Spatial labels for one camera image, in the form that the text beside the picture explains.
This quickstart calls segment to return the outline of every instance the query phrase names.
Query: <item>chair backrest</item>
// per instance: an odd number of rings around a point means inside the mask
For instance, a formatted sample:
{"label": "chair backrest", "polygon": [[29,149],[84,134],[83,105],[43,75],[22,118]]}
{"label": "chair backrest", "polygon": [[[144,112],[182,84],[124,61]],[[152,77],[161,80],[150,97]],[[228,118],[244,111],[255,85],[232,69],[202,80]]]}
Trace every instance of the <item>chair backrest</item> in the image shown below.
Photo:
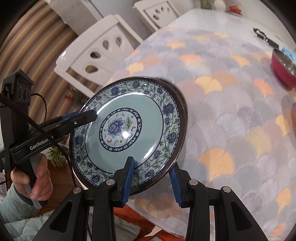
{"label": "chair backrest", "polygon": [[180,17],[169,0],[142,0],[135,3],[134,9],[153,32]]}
{"label": "chair backrest", "polygon": [[119,15],[108,15],[83,32],[60,55],[56,66],[60,70],[56,73],[72,68],[82,77],[104,85],[142,41]]}

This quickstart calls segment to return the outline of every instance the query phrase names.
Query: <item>plate center medallion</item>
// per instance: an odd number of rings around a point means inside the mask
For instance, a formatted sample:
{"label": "plate center medallion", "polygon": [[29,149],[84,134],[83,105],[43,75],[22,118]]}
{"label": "plate center medallion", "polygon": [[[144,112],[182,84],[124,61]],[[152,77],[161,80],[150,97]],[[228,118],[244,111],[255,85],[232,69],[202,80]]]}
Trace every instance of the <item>plate center medallion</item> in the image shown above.
{"label": "plate center medallion", "polygon": [[142,119],[137,111],[117,109],[104,119],[99,132],[100,143],[108,151],[123,151],[135,143],[141,130]]}

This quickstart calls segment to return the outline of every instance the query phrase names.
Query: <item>red bowl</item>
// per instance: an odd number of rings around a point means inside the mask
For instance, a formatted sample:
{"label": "red bowl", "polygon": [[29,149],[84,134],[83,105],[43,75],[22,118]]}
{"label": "red bowl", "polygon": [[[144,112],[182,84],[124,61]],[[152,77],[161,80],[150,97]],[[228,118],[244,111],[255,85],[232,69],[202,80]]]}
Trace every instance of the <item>red bowl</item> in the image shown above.
{"label": "red bowl", "polygon": [[281,82],[289,87],[296,87],[296,66],[282,51],[274,49],[271,66]]}

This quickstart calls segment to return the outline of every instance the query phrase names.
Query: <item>blue flower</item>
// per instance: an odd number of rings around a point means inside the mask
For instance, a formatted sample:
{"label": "blue flower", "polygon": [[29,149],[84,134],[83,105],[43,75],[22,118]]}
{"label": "blue flower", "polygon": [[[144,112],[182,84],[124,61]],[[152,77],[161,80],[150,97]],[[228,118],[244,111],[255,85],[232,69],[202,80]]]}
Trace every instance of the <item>blue flower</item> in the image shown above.
{"label": "blue flower", "polygon": [[134,81],[133,82],[133,88],[136,90],[140,86],[140,82]]}
{"label": "blue flower", "polygon": [[172,132],[169,133],[165,138],[168,140],[168,144],[172,145],[177,139],[177,134],[176,132]]}
{"label": "blue flower", "polygon": [[112,137],[120,136],[121,135],[121,127],[125,124],[126,122],[122,120],[122,118],[119,118],[117,120],[112,121],[108,125],[108,135]]}
{"label": "blue flower", "polygon": [[164,119],[164,123],[165,123],[166,126],[168,126],[170,124],[170,118],[169,117],[166,117]]}
{"label": "blue flower", "polygon": [[160,156],[160,151],[157,150],[153,155],[153,159],[156,160],[157,158],[159,158],[159,156]]}
{"label": "blue flower", "polygon": [[156,92],[159,93],[159,94],[162,94],[163,93],[163,90],[162,90],[162,88],[158,87],[158,89],[156,90]]}
{"label": "blue flower", "polygon": [[163,115],[166,115],[167,117],[170,116],[170,114],[173,114],[175,111],[175,107],[172,104],[172,102],[168,103],[167,105],[163,105]]}
{"label": "blue flower", "polygon": [[84,138],[83,138],[83,136],[76,136],[74,141],[75,141],[76,145],[82,145]]}
{"label": "blue flower", "polygon": [[76,162],[77,162],[77,163],[81,162],[81,157],[80,157],[80,156],[77,156],[77,157],[76,157]]}
{"label": "blue flower", "polygon": [[116,96],[116,95],[118,95],[118,94],[119,94],[119,89],[118,89],[118,87],[117,87],[117,86],[113,87],[113,88],[111,89],[111,95],[112,95],[112,96]]}
{"label": "blue flower", "polygon": [[154,175],[154,170],[151,169],[150,171],[148,171],[146,174],[145,174],[145,177],[152,177]]}
{"label": "blue flower", "polygon": [[98,96],[96,97],[96,100],[97,100],[97,101],[100,101],[100,99],[102,99],[102,96],[98,95]]}
{"label": "blue flower", "polygon": [[100,179],[101,179],[101,176],[98,173],[97,174],[93,174],[92,177],[91,177],[91,181],[93,183],[99,183]]}

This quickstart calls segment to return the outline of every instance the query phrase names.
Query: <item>silver bolt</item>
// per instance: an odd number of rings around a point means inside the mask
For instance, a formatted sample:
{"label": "silver bolt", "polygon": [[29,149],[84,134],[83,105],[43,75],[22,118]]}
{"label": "silver bolt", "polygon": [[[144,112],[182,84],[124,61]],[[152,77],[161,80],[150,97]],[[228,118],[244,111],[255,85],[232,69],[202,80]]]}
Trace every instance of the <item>silver bolt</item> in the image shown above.
{"label": "silver bolt", "polygon": [[195,180],[195,179],[191,179],[191,180],[189,181],[189,184],[192,185],[192,186],[195,186],[195,185],[198,184],[198,181]]}
{"label": "silver bolt", "polygon": [[75,193],[75,194],[78,194],[78,193],[80,193],[81,192],[81,188],[74,188],[73,189],[73,192]]}
{"label": "silver bolt", "polygon": [[115,183],[115,181],[113,179],[109,179],[106,181],[107,185],[111,186]]}
{"label": "silver bolt", "polygon": [[228,186],[225,186],[225,187],[223,187],[223,191],[229,193],[229,192],[231,192],[231,188]]}

